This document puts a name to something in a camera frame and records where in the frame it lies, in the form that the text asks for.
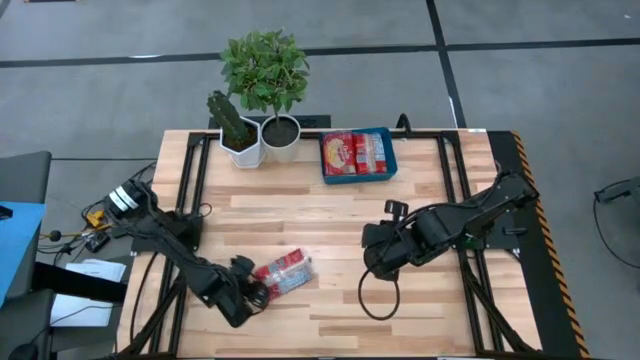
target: potted plant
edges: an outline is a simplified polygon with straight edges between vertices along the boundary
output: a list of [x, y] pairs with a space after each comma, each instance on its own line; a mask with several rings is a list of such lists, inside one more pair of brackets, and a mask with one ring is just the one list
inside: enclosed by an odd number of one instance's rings
[[209, 95], [207, 106], [220, 125], [220, 147], [231, 155], [239, 168], [257, 168], [265, 155], [260, 141], [260, 124], [238, 115], [235, 106], [218, 90]]
[[293, 35], [282, 36], [282, 30], [251, 32], [245, 38], [229, 40], [229, 48], [221, 54], [225, 62], [222, 74], [229, 83], [229, 94], [240, 95], [240, 105], [247, 109], [273, 111], [263, 124], [260, 138], [279, 162], [295, 158], [300, 124], [289, 112], [293, 102], [303, 99], [307, 87], [302, 70], [309, 64], [304, 52], [295, 44]]

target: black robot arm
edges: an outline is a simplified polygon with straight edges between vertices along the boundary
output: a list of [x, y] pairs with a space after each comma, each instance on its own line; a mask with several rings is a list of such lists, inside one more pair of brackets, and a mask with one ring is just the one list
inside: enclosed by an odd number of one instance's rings
[[180, 270], [186, 285], [207, 307], [217, 306], [232, 327], [242, 325], [254, 310], [267, 306], [268, 290], [259, 281], [251, 281], [254, 263], [243, 256], [232, 259], [231, 268], [196, 256], [180, 239], [189, 237], [201, 222], [198, 214], [164, 212], [157, 197], [142, 182], [129, 180], [105, 197], [108, 217], [129, 235], [148, 241], [155, 251], [165, 255]]
[[367, 224], [364, 261], [373, 275], [395, 281], [407, 263], [421, 266], [454, 244], [483, 239], [505, 212], [533, 203], [538, 192], [518, 174], [498, 174], [493, 185], [461, 203], [428, 205], [408, 213], [408, 205], [387, 201], [391, 221]]

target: wooden tabletop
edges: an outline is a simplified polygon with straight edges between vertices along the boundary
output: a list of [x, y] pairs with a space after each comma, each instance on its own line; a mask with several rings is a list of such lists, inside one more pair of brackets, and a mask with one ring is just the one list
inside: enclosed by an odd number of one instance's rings
[[[166, 131], [153, 182], [159, 205], [173, 210], [179, 187], [188, 131]], [[460, 131], [472, 193], [490, 186], [496, 174], [486, 133]], [[189, 292], [179, 356], [434, 356], [474, 354], [462, 280], [454, 252], [422, 267], [401, 269], [401, 305], [388, 321], [369, 319], [356, 295], [365, 271], [360, 247], [364, 224], [388, 216], [387, 199], [407, 202], [410, 210], [446, 201], [435, 140], [394, 140], [398, 173], [387, 182], [325, 185], [317, 141], [302, 140], [295, 162], [263, 163], [239, 170], [217, 141], [210, 149], [203, 202], [213, 207], [205, 218], [198, 255], [224, 265], [237, 254], [256, 265], [267, 264], [301, 247], [313, 259], [314, 279], [273, 301], [243, 326], [231, 328], [216, 308], [207, 308]], [[193, 193], [198, 151], [189, 194]], [[453, 151], [448, 150], [455, 169]], [[459, 182], [454, 173], [456, 192]], [[501, 250], [485, 252], [498, 308], [525, 341], [540, 348], [520, 264]], [[129, 343], [135, 296], [149, 254], [134, 261], [118, 328], [118, 345]], [[142, 290], [135, 319], [137, 333], [156, 306], [164, 257], [158, 256]], [[393, 284], [371, 276], [364, 301], [384, 315], [395, 301]], [[490, 348], [486, 314], [478, 305]], [[173, 311], [163, 327], [166, 349]]]

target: food package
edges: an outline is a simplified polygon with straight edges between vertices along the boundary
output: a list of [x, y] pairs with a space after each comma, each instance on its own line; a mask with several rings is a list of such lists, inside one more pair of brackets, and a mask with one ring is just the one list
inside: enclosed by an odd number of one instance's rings
[[324, 135], [322, 151], [327, 176], [355, 175], [356, 160], [353, 154], [353, 134], [334, 132]]
[[311, 258], [296, 249], [255, 271], [256, 278], [269, 289], [269, 300], [306, 284], [313, 277]]
[[353, 134], [356, 152], [356, 172], [374, 174], [387, 172], [387, 160], [384, 155], [382, 136], [373, 134]]

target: floor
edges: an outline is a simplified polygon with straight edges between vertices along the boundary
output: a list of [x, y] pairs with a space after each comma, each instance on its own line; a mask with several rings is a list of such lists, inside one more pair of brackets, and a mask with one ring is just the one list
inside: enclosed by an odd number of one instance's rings
[[[591, 209], [593, 191], [640, 172], [637, 1], [2, 0], [0, 14], [0, 156], [53, 153], [44, 232], [77, 230], [84, 206], [157, 156], [165, 129], [207, 126], [221, 66], [194, 54], [285, 27], [315, 54], [294, 115], [519, 131], [591, 355], [640, 352], [638, 270], [606, 251]], [[599, 208], [612, 247], [640, 263], [636, 212], [626, 199]]]

